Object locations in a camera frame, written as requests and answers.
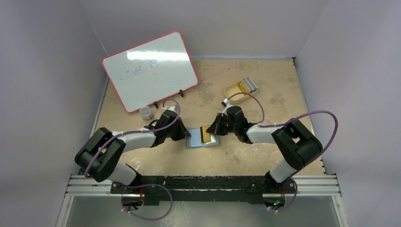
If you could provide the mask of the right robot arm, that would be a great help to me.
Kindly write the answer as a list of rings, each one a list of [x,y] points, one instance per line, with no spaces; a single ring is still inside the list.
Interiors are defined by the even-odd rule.
[[[282,126],[262,127],[249,122],[239,106],[218,113],[206,132],[218,136],[233,133],[246,144],[276,144],[283,159],[266,173],[261,184],[270,192],[282,189],[285,180],[313,162],[323,151],[321,142],[299,120],[293,118]]]

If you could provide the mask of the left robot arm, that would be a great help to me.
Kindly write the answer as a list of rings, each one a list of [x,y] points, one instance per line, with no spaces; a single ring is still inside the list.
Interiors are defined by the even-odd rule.
[[[139,148],[156,147],[167,138],[179,141],[190,136],[178,112],[165,110],[159,119],[139,130],[115,132],[99,128],[79,150],[74,161],[97,182],[111,180],[122,183],[128,193],[136,193],[141,187],[141,180],[137,178],[139,173],[119,163],[122,154]]]

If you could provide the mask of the teal leather card holder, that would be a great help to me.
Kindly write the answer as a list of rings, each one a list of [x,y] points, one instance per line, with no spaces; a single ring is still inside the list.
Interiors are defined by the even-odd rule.
[[[209,147],[219,144],[218,136],[211,134],[211,142],[202,143],[201,135],[200,135],[200,127],[199,128],[187,128],[187,130],[191,133],[191,137],[187,138],[187,147],[188,148],[202,148]]]

